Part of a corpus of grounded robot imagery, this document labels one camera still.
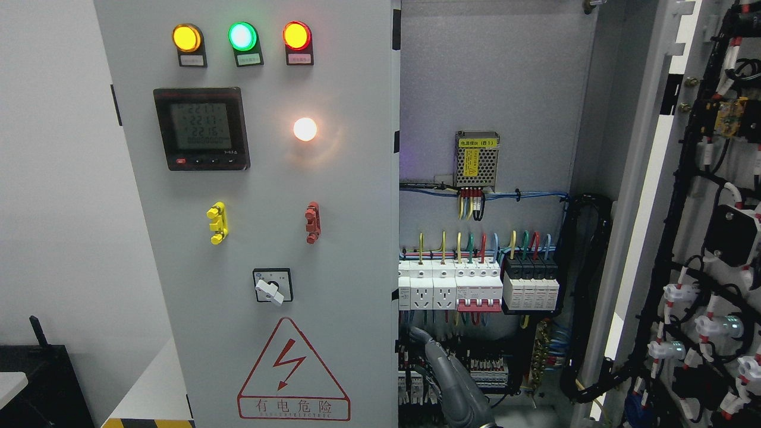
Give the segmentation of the dark grey robot hand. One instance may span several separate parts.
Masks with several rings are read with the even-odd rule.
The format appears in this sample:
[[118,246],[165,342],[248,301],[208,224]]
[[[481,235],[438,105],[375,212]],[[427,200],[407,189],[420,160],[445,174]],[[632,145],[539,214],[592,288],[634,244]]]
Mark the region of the dark grey robot hand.
[[441,411],[449,426],[497,427],[488,399],[456,357],[450,357],[440,343],[420,328],[402,327],[400,336],[422,345],[427,365],[438,383]]

